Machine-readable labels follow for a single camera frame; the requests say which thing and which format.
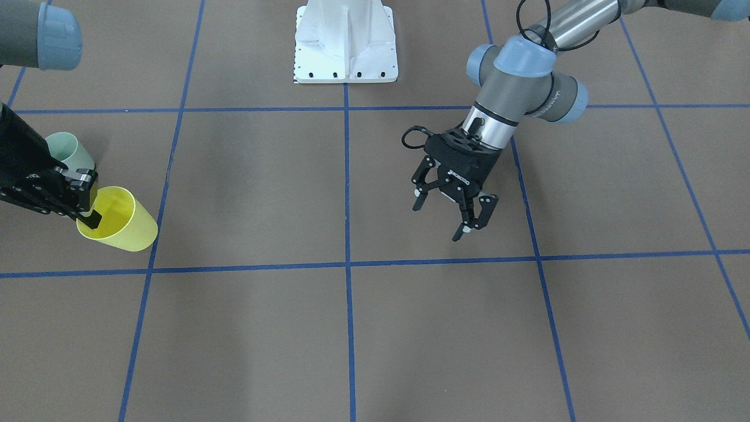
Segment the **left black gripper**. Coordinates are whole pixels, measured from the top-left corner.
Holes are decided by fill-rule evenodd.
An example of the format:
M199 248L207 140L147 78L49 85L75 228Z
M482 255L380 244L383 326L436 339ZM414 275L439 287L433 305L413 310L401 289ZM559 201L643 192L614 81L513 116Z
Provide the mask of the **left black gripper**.
M482 192L482 188L501 150L486 147L476 137L466 135L460 128L453 128L430 134L424 144L424 152L426 156L411 177L416 191L412 210L420 211L428 192L439 189L458 204L461 214L461 224L452 242L458 242L464 233L486 227L499 197ZM428 182L427 176L432 170L437 171L437 178Z

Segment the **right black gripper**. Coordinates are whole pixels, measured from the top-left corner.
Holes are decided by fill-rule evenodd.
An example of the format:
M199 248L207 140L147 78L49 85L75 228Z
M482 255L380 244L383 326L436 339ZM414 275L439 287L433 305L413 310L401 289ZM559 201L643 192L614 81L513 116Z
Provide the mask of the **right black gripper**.
M1 118L2 201L41 214L73 216L91 230L102 215L92 211L98 192L96 170L68 166L49 152L46 140L7 104Z

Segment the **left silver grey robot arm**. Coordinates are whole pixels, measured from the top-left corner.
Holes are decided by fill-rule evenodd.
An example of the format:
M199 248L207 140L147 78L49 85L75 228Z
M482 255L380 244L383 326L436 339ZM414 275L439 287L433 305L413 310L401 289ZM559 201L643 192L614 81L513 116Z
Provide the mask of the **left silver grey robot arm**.
M523 118L568 123L580 118L589 104L581 81L555 70L562 53L588 45L601 29L623 15L643 8L661 8L714 21L748 19L747 1L571 1L532 26L515 19L518 32L503 45L480 45L466 62L466 74L479 94L466 118L455 127L433 132L415 125L409 132L426 137L423 160L411 177L413 211L419 211L432 190L455 203L460 223L452 237L488 225L498 197L484 184Z

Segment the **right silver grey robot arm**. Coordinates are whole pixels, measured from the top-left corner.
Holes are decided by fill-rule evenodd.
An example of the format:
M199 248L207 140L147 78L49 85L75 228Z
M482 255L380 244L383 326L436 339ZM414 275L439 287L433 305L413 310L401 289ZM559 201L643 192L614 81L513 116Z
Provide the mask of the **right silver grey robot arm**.
M1 9L2 65L73 70L80 64L83 38L72 12L32 1L3 1ZM8 104L2 104L1 185L5 203L92 229L101 224L96 163L83 144L67 132L41 136Z

